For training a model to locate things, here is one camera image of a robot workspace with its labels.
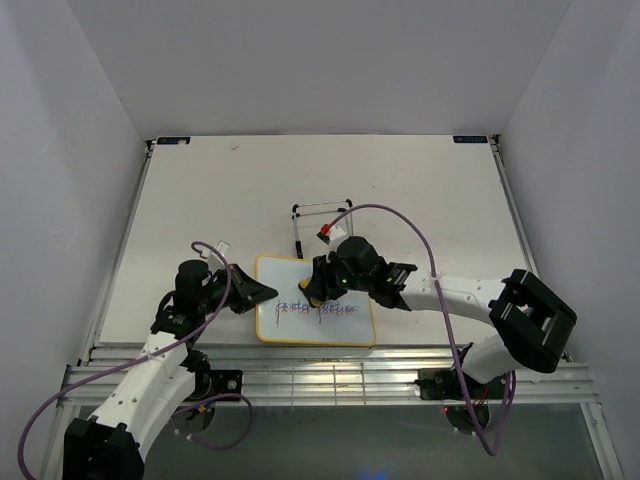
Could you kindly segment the yellow black whiteboard eraser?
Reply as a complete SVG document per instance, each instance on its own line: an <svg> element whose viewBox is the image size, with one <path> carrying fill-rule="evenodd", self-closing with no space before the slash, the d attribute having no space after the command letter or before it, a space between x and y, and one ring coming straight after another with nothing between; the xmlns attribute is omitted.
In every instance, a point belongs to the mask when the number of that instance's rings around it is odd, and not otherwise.
<svg viewBox="0 0 640 480"><path fill-rule="evenodd" d="M326 301L323 280L320 277L307 277L298 283L298 289L312 308L318 308Z"/></svg>

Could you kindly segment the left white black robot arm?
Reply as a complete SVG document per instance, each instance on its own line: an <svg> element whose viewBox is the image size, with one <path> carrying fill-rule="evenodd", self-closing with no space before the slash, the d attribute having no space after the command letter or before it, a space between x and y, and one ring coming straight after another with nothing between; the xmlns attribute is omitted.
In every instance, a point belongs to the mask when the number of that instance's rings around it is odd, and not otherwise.
<svg viewBox="0 0 640 480"><path fill-rule="evenodd" d="M181 263L135 365L89 418L67 427L63 478L142 478L151 446L179 405L213 390L209 362L193 348L207 319L225 308L246 313L277 295L236 264L211 271L203 260Z"/></svg>

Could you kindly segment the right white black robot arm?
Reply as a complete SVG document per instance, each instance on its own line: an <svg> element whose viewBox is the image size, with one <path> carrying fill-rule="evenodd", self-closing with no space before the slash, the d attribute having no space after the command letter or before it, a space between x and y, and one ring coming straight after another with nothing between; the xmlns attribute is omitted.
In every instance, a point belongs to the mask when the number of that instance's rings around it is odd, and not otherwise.
<svg viewBox="0 0 640 480"><path fill-rule="evenodd" d="M435 277L415 264L386 261L359 236L315 257L298 288L313 307L365 292L387 309L439 311L492 326L495 335L464 348L451 373L464 397L519 368L554 372L577 323L574 310L528 270L515 269L504 279Z"/></svg>

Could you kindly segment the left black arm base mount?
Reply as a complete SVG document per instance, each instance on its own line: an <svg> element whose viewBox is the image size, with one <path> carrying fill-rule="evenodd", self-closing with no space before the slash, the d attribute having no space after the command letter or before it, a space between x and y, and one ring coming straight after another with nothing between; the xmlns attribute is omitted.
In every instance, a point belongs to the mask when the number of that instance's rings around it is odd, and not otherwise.
<svg viewBox="0 0 640 480"><path fill-rule="evenodd" d="M195 402L221 394L240 394L243 385L242 370L202 370L195 372L195 386L186 402Z"/></svg>

